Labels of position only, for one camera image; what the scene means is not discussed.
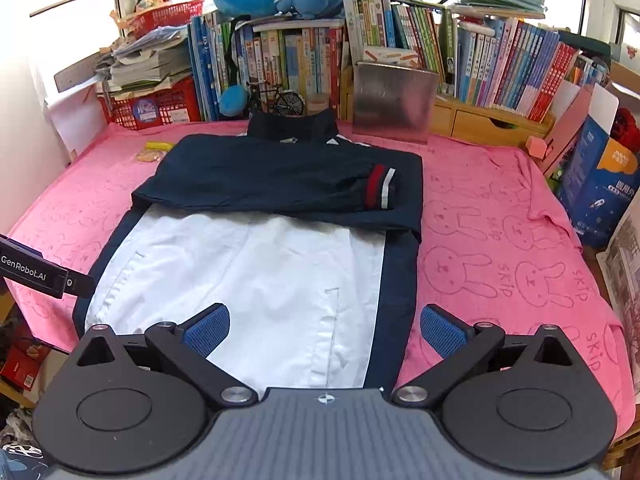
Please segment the wooden drawer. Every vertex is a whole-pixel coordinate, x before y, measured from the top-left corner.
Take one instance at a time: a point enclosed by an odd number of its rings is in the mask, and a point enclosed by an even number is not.
[[[456,115],[456,111],[452,108],[444,106],[438,106],[436,101],[433,107],[433,113],[431,115],[431,125],[429,130],[433,134],[438,134],[445,137],[451,136],[453,129],[453,118]]]
[[[489,117],[482,117],[460,110],[456,113],[453,124],[455,139],[467,140],[476,144],[488,144],[490,146],[516,146],[524,148],[529,136],[544,139],[546,132],[533,130],[525,126],[492,121]]]

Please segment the sticker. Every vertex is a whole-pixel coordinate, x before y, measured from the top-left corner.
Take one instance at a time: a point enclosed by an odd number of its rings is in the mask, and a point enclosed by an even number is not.
[[[169,118],[172,124],[191,122],[189,119],[189,111],[184,108],[182,110],[169,110]]]
[[[140,99],[133,105],[133,116],[141,123],[153,123],[160,113],[156,103],[151,99]]]

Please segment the red plastic crate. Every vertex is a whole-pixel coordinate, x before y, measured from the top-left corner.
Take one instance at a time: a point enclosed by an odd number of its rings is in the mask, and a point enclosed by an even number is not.
[[[181,27],[187,25],[193,16],[202,14],[204,0],[193,0],[183,4],[173,4],[157,9],[148,10],[144,14],[132,20],[129,25],[129,32],[136,38],[142,38],[146,33],[158,27]]]
[[[104,115],[112,123],[129,130],[145,130],[163,124],[191,123],[200,120],[198,96],[193,77],[183,79],[170,90],[124,101],[111,100],[111,113],[101,99]]]

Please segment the blue gripper pad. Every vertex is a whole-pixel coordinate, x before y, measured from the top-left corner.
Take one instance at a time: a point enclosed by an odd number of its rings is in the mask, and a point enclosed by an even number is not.
[[[182,344],[207,358],[229,335],[229,310],[220,305],[207,317],[185,330]]]
[[[422,338],[443,359],[466,344],[465,332],[428,306],[420,313],[420,332]]]

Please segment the box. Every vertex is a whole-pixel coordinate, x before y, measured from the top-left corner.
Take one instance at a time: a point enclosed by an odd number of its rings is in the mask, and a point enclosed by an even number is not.
[[[420,68],[420,57],[415,50],[391,48],[389,46],[365,46],[364,61]]]
[[[14,346],[33,359],[38,364],[42,364],[44,359],[51,352],[51,348],[38,344],[33,339],[33,334],[26,322],[22,321],[14,331]]]
[[[601,86],[593,89],[589,115],[557,193],[582,243],[595,248],[607,245],[640,184],[636,156],[609,137],[618,103]]]
[[[0,375],[7,378],[13,384],[31,391],[38,371],[40,371],[40,365],[30,357],[27,357],[26,354],[14,345],[9,348],[9,353],[7,354],[2,371],[0,371]]]

